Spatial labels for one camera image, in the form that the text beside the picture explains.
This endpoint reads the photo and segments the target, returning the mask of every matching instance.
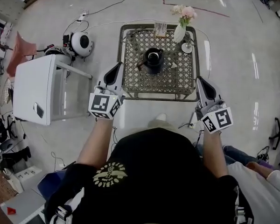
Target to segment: mesh tabletop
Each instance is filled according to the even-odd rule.
[[[134,28],[137,24],[122,27]],[[174,25],[167,28],[166,37],[154,35],[154,25],[141,24],[139,28],[129,29],[119,42],[119,56],[124,63],[123,90],[128,94],[128,99],[170,100],[170,101],[196,101],[187,99],[193,93],[195,78],[199,73],[199,60],[195,30],[187,27],[186,35],[180,43],[174,42]],[[190,42],[193,52],[186,54],[181,45]],[[142,60],[144,53],[149,48],[164,50],[164,67],[156,75],[148,74],[145,69],[138,70],[136,64]],[[159,94],[171,94],[168,97],[160,97]]]

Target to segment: white shirt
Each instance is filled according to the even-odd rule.
[[[267,179],[239,162],[228,166],[245,195],[254,224],[280,224],[280,171],[273,171]]]

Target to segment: pink flower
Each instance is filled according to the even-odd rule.
[[[185,8],[184,5],[175,5],[171,11],[175,14],[182,14],[182,10]]]
[[[182,10],[182,16],[186,17],[186,18],[192,18],[192,17],[195,18],[195,16],[197,16],[197,14],[195,13],[195,10],[192,7],[185,7]]]

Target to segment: floor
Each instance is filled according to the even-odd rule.
[[[92,13],[119,1],[122,0],[38,0],[25,10],[8,45],[14,45],[16,31],[25,40],[37,43],[38,48],[61,44],[64,30],[84,10]],[[94,50],[85,62],[77,60],[74,66],[92,74],[92,84],[95,84],[101,72],[116,63],[119,30],[124,22],[156,19],[175,23],[178,18],[171,14],[172,5],[168,4],[196,8],[198,17],[192,26],[197,29],[201,75],[207,77],[210,72],[210,80],[221,88],[234,119],[234,125],[223,130],[222,143],[255,156],[269,145],[274,117],[280,118],[280,20],[259,0],[126,0],[88,16],[90,27],[123,22],[92,28]],[[116,136],[120,139],[129,129],[146,127],[160,112],[166,113],[168,121],[178,127],[189,122],[195,106],[185,102],[125,101],[115,117]],[[2,113],[10,110],[10,104],[1,108]],[[65,164],[75,161],[94,123],[93,117],[56,121],[50,126],[23,122],[27,138],[19,148],[29,145],[33,156],[30,164],[51,172],[55,163],[51,152]],[[17,129],[23,132],[19,124]],[[194,130],[183,127],[180,132],[192,142],[197,140],[198,133]],[[278,150],[270,152],[272,164],[278,153]],[[57,160],[56,169],[60,168],[59,164],[61,160]]]

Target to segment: white saucer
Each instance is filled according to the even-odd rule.
[[[186,48],[186,43],[184,43],[184,44],[182,45],[182,51],[183,51],[184,53],[189,54],[189,53],[191,53],[191,52],[193,51],[193,46],[191,45],[190,48]]]

